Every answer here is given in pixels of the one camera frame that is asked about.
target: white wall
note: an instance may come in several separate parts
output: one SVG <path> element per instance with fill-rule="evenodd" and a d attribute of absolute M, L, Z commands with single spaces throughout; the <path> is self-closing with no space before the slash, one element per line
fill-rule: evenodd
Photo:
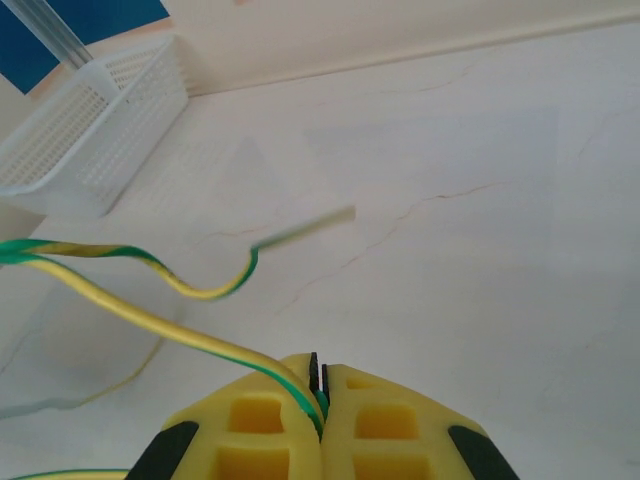
<path fill-rule="evenodd" d="M 162 0 L 201 91 L 640 18 L 638 0 Z"/>
<path fill-rule="evenodd" d="M 35 103 L 0 75 L 0 141 L 20 125 L 35 108 Z M 0 202 L 0 241 L 29 235 L 42 217 Z"/>
<path fill-rule="evenodd" d="M 353 202 L 355 223 L 266 252 L 237 295 L 180 320 L 432 396 L 484 425 L 523 480 L 638 480 L 638 45 L 627 25 L 199 97 L 110 215 L 38 235 L 140 245 L 216 285 L 256 240 Z M 0 347 L 14 358 L 0 408 L 63 385 L 83 398 L 139 365 L 122 322 L 49 322 L 83 301 L 56 285 L 0 274 L 0 343 L 21 342 Z M 0 422 L 2 475 L 132 465 L 171 412 L 244 373 L 166 345 L 130 387 Z"/>

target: black rubber grip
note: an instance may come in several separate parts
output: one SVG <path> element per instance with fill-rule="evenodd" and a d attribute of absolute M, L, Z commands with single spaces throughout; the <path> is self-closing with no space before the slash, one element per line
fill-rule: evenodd
<path fill-rule="evenodd" d="M 450 427 L 449 436 L 475 480 L 519 480 L 490 438 L 460 425 Z"/>
<path fill-rule="evenodd" d="M 320 388 L 320 377 L 318 373 L 318 354 L 316 352 L 311 353 L 311 359 L 309 360 L 309 390 L 311 393 L 315 393 Z"/>
<path fill-rule="evenodd" d="M 196 422 L 182 422 L 160 432 L 125 480 L 171 480 L 197 431 Z"/>
<path fill-rule="evenodd" d="M 322 364 L 322 392 L 327 397 L 327 404 L 331 405 L 331 396 L 329 395 L 329 368 L 326 363 Z"/>

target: electrical wire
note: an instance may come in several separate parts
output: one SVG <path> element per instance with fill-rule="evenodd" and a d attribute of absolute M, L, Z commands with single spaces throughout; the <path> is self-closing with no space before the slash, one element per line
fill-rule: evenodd
<path fill-rule="evenodd" d="M 342 208 L 255 243 L 249 249 L 249 258 L 242 271 L 229 283 L 212 289 L 198 289 L 187 284 L 157 257 L 142 248 L 132 245 L 85 245 L 25 238 L 0 243 L 0 255 L 2 253 L 32 253 L 85 258 L 129 257 L 141 261 L 152 268 L 171 288 L 180 294 L 199 300 L 215 300 L 231 295 L 249 280 L 258 264 L 258 253 L 260 251 L 282 245 L 300 236 L 308 235 L 327 225 L 344 220 L 353 220 L 354 217 L 355 208 L 353 206 Z"/>
<path fill-rule="evenodd" d="M 317 392 L 310 392 L 307 386 L 282 363 L 259 352 L 169 322 L 116 297 L 72 269 L 54 260 L 42 257 L 40 254 L 57 254 L 88 258 L 132 257 L 150 266 L 171 287 L 183 295 L 199 299 L 216 299 L 233 293 L 249 279 L 257 265 L 258 252 L 260 250 L 281 245 L 286 241 L 295 239 L 301 235 L 306 235 L 331 223 L 352 220 L 354 216 L 354 207 L 347 207 L 254 244 L 250 249 L 249 260 L 242 272 L 231 282 L 215 289 L 200 290 L 186 284 L 159 259 L 145 250 L 129 245 L 82 245 L 50 240 L 13 240 L 0 244 L 0 263 L 22 264 L 49 273 L 102 308 L 121 316 L 141 328 L 269 375 L 278 381 L 293 396 L 300 408 L 312 420 L 318 435 L 322 437 L 325 411 L 320 407 L 315 397 Z M 144 365 L 139 368 L 138 371 L 134 372 L 133 377 L 135 377 L 142 368 L 144 368 Z M 129 380 L 131 380 L 131 377 L 117 385 L 109 387 L 105 391 L 99 392 L 87 401 L 105 395 L 124 385 Z"/>
<path fill-rule="evenodd" d="M 114 469 L 56 470 L 14 477 L 11 480 L 122 480 L 128 473 L 128 470 Z"/>

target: crack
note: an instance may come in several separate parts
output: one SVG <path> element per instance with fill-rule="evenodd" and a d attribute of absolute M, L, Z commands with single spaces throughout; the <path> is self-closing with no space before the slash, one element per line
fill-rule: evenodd
<path fill-rule="evenodd" d="M 98 393 L 94 393 L 93 395 L 89 395 L 88 397 L 77 400 L 72 398 L 50 397 L 32 403 L 1 407 L 0 421 L 16 417 L 25 417 L 46 409 L 54 409 L 59 411 L 73 410 L 94 402 L 101 397 L 109 395 L 136 380 L 142 374 L 142 372 L 144 372 L 147 366 L 149 366 L 149 363 L 151 363 L 151 361 L 155 358 L 162 345 L 164 345 L 164 338 L 161 337 L 156 340 L 155 345 L 149 351 L 149 354 L 138 368 L 136 368 L 129 376 L 127 376 L 123 380 L 105 387 Z"/>
<path fill-rule="evenodd" d="M 270 228 L 273 224 L 274 221 L 280 219 L 282 217 L 283 214 L 283 210 L 285 207 L 291 205 L 292 203 L 297 202 L 298 200 L 300 200 L 301 198 L 307 196 L 309 194 L 309 192 L 302 192 L 299 193 L 298 195 L 295 195 L 293 198 L 290 198 L 288 200 L 285 200 L 284 202 L 282 202 L 280 205 L 278 205 L 278 207 L 275 210 L 275 213 L 273 214 L 273 218 L 269 223 L 265 223 L 262 225 L 258 225 L 256 227 L 249 227 L 245 230 L 238 230 L 235 232 L 225 232 L 225 231 L 217 231 L 217 232 L 212 232 L 212 233 L 208 233 L 207 235 L 205 235 L 204 237 L 202 237 L 200 240 L 198 240 L 197 242 L 193 243 L 189 248 L 193 248 L 193 247 L 197 247 L 198 245 L 200 245 L 201 243 L 205 242 L 206 240 L 208 240 L 211 237 L 240 237 L 242 235 L 248 235 L 251 233 L 258 233 L 261 232 L 263 230 L 267 230 L 268 228 Z"/>
<path fill-rule="evenodd" d="M 18 352 L 22 349 L 22 346 L 26 343 L 28 338 L 31 335 L 36 334 L 40 330 L 42 330 L 42 325 L 39 325 L 36 328 L 33 328 L 32 330 L 29 330 L 27 333 L 25 333 L 22 336 L 22 338 L 20 338 L 20 340 L 18 340 L 18 344 L 15 346 L 15 348 L 11 352 L 11 355 L 9 355 L 9 359 L 7 360 L 7 362 L 2 367 L 0 367 L 0 376 L 4 375 L 4 373 L 7 371 L 7 369 L 11 366 L 13 361 L 16 359 L 16 356 L 18 355 Z"/>
<path fill-rule="evenodd" d="M 584 155 L 584 153 L 588 150 L 588 148 L 591 146 L 591 144 L 593 143 L 593 141 L 602 133 L 603 130 L 605 130 L 607 128 L 607 126 L 615 119 L 624 116 L 624 115 L 628 115 L 630 113 L 635 112 L 636 110 L 638 110 L 640 107 L 639 106 L 635 106 L 632 108 L 628 108 L 626 110 L 623 110 L 621 112 L 617 112 L 617 113 L 613 113 L 611 115 L 607 115 L 605 116 L 602 121 L 600 122 L 600 124 L 598 125 L 598 127 L 591 133 L 591 135 L 589 135 L 589 137 L 587 137 L 587 140 L 584 142 L 584 144 L 582 145 L 582 148 L 580 149 L 580 151 L 578 152 L 578 155 L 576 156 L 576 158 L 580 158 L 582 157 L 582 155 Z"/>
<path fill-rule="evenodd" d="M 364 93 L 361 93 L 359 95 L 354 95 L 352 97 L 349 97 L 349 98 L 346 98 L 346 99 L 343 99 L 343 100 L 330 100 L 330 101 L 320 102 L 320 103 L 314 105 L 314 107 L 322 107 L 322 106 L 325 106 L 325 105 L 332 105 L 332 104 L 335 104 L 335 103 L 343 103 L 343 102 L 353 101 L 355 99 L 362 98 L 362 97 L 367 97 L 367 96 L 370 96 L 370 95 L 407 95 L 407 94 L 429 92 L 431 90 L 438 90 L 440 88 L 445 88 L 445 87 L 453 85 L 455 82 L 465 78 L 481 62 L 484 62 L 487 58 L 491 57 L 492 55 L 494 55 L 499 50 L 500 50 L 500 47 L 491 48 L 487 52 L 487 55 L 485 55 L 482 58 L 476 60 L 475 62 L 471 63 L 470 65 L 467 65 L 466 67 L 464 67 L 462 69 L 462 71 L 460 73 L 458 73 L 457 75 L 454 75 L 452 78 L 450 78 L 446 82 L 439 83 L 437 85 L 428 85 L 428 86 L 425 86 L 425 87 L 422 87 L 422 88 L 409 89 L 409 90 L 377 90 L 375 92 L 364 92 Z"/>
<path fill-rule="evenodd" d="M 456 75 L 455 77 L 451 78 L 450 80 L 448 80 L 448 81 L 446 81 L 444 83 L 440 83 L 438 85 L 430 85 L 430 86 L 427 86 L 427 87 L 419 88 L 417 90 L 381 90 L 381 91 L 375 92 L 375 93 L 381 93 L 381 94 L 411 94 L 411 93 L 429 92 L 431 90 L 437 90 L 439 88 L 448 87 L 449 85 L 452 85 L 455 82 L 457 82 L 458 80 L 462 80 L 464 77 L 469 75 L 473 71 L 473 69 L 476 67 L 477 64 L 478 64 L 478 62 L 475 62 L 475 63 L 473 63 L 471 65 L 467 65 L 466 67 L 464 67 L 464 69 L 462 69 L 462 72 L 460 72 L 459 75 Z"/>
<path fill-rule="evenodd" d="M 334 270 L 333 272 L 327 273 L 325 275 L 321 275 L 320 277 L 316 277 L 313 280 L 307 282 L 306 284 L 304 284 L 302 287 L 300 287 L 298 289 L 298 291 L 295 293 L 293 299 L 286 303 L 284 306 L 282 306 L 277 312 L 276 315 L 280 315 L 282 312 L 284 312 L 285 310 L 289 309 L 291 306 L 293 306 L 296 302 L 298 302 L 300 300 L 300 298 L 302 298 L 302 296 L 304 295 L 305 291 L 309 289 L 309 287 L 315 285 L 316 283 L 322 281 L 322 280 L 326 280 L 327 278 L 331 278 L 331 277 L 335 277 L 336 275 L 340 274 L 343 270 L 345 270 L 346 268 L 348 268 L 349 266 L 353 265 L 354 263 L 356 263 L 358 260 L 360 260 L 362 257 L 364 257 L 367 253 L 369 253 L 371 250 L 373 250 L 374 248 L 380 246 L 381 244 L 383 244 L 384 242 L 386 242 L 387 240 L 389 240 L 389 238 L 398 231 L 398 229 L 400 228 L 400 226 L 402 225 L 402 223 L 409 218 L 411 215 L 413 215 L 413 213 L 418 210 L 419 208 L 421 208 L 425 203 L 431 202 L 433 200 L 447 200 L 447 199 L 452 199 L 452 198 L 459 198 L 459 197 L 464 197 L 467 195 L 472 195 L 476 192 L 480 192 L 482 190 L 486 190 L 488 188 L 492 188 L 492 187 L 497 187 L 499 185 L 504 185 L 506 183 L 510 183 L 510 182 L 494 182 L 494 183 L 488 183 L 486 185 L 481 185 L 479 187 L 475 187 L 472 188 L 471 190 L 466 190 L 464 192 L 459 192 L 459 193 L 451 193 L 451 194 L 440 194 L 440 195 L 434 195 L 431 197 L 427 197 L 427 198 L 422 198 L 420 200 L 418 200 L 417 202 L 411 204 L 409 206 L 409 208 L 405 211 L 405 213 L 403 213 L 402 215 L 400 215 L 398 218 L 396 218 L 393 222 L 393 226 L 391 227 L 391 229 L 389 229 L 389 231 L 387 233 L 385 233 L 383 235 L 383 237 L 378 240 L 375 243 L 372 243 L 370 245 L 367 245 L 365 247 L 365 249 L 360 252 L 359 254 L 357 254 L 355 257 L 352 257 L 350 260 L 348 260 L 347 262 L 343 263 L 342 265 L 340 265 L 336 270 Z"/>
<path fill-rule="evenodd" d="M 244 88 L 247 90 L 253 90 L 255 88 L 255 89 L 258 89 L 259 91 L 248 92 L 246 95 L 238 95 L 236 98 L 232 98 L 231 100 L 229 100 L 229 105 L 232 105 L 238 101 L 250 100 L 258 97 L 272 95 L 274 92 L 287 90 L 287 89 L 290 89 L 291 87 L 297 87 L 299 85 L 310 82 L 312 80 L 317 80 L 317 76 L 313 75 L 313 76 L 304 77 L 304 78 L 294 78 L 291 80 L 276 80 L 264 85 L 252 85 L 249 87 L 241 87 L 241 89 Z M 229 93 L 231 91 L 232 90 L 227 90 L 226 92 L 222 92 L 222 93 Z"/>

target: white countertop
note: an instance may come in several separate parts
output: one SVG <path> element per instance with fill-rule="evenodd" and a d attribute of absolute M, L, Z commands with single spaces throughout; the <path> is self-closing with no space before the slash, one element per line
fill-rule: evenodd
<path fill-rule="evenodd" d="M 108 216 L 34 236 L 136 244 L 213 286 L 253 241 L 353 203 L 355 223 L 265 252 L 217 303 L 178 303 L 131 262 L 69 263 L 191 327 L 431 396 L 522 479 L 638 478 L 639 44 L 623 25 L 195 98 Z M 0 271 L 0 412 L 87 396 L 150 348 L 77 312 L 33 323 L 75 298 Z M 0 477 L 129 467 L 245 372 L 166 344 L 110 395 L 0 420 Z"/>

